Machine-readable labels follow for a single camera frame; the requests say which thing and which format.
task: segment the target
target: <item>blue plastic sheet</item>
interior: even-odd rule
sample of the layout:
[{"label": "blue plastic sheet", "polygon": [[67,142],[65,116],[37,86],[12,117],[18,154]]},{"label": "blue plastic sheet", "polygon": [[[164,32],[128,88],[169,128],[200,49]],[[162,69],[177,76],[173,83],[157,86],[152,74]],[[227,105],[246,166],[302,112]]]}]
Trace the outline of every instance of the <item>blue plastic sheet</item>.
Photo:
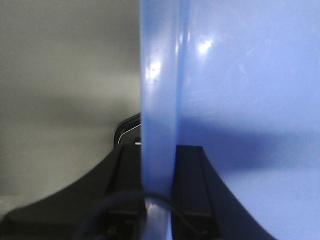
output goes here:
[{"label": "blue plastic sheet", "polygon": [[[169,194],[176,144],[203,146],[270,234],[319,239],[319,13],[315,0],[141,1],[147,190]],[[168,213],[150,204],[145,239],[165,239]]]}]

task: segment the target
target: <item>white wall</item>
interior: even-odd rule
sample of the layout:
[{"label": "white wall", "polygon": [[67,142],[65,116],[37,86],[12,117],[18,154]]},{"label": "white wall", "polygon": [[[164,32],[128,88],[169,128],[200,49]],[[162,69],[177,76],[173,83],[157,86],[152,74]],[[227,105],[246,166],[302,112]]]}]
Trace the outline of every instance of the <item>white wall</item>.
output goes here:
[{"label": "white wall", "polygon": [[139,82],[138,0],[1,0],[0,214],[108,154]]}]

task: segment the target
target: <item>black cable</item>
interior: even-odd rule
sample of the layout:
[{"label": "black cable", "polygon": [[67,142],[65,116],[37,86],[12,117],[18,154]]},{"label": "black cable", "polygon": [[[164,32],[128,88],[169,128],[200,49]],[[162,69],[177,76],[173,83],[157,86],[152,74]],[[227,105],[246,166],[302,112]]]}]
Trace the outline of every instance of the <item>black cable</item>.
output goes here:
[{"label": "black cable", "polygon": [[204,236],[204,233],[198,231],[184,216],[184,214],[178,210],[175,204],[169,200],[168,198],[153,192],[145,192],[145,191],[126,191],[126,192],[117,192],[111,195],[104,197],[93,209],[92,212],[89,213],[84,222],[79,226],[75,235],[73,236],[73,240],[80,240],[82,236],[85,235],[86,232],[89,232],[90,229],[94,228],[94,224],[97,219],[104,214],[110,207],[126,202],[132,202],[137,200],[145,200],[145,199],[156,199],[164,204],[167,208],[169,208],[180,220],[181,222],[188,227],[192,232],[194,232],[198,236]]}]

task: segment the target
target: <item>black device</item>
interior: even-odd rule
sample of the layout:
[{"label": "black device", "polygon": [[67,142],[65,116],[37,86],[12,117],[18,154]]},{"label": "black device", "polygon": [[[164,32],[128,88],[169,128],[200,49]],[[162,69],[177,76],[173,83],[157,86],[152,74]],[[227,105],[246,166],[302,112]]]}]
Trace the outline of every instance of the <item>black device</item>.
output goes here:
[{"label": "black device", "polygon": [[172,210],[173,240],[274,240],[244,209],[200,146],[177,146],[171,199],[143,192],[140,115],[115,131],[114,149],[75,183],[9,212],[1,240],[139,240],[145,198]]}]

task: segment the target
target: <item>gray wall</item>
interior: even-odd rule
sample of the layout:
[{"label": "gray wall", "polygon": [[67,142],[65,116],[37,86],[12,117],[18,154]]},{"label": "gray wall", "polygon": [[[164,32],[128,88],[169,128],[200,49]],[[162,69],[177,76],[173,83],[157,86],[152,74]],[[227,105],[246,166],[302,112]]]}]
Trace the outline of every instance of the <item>gray wall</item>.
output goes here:
[{"label": "gray wall", "polygon": [[0,214],[108,154],[139,83],[138,0],[1,0]]}]

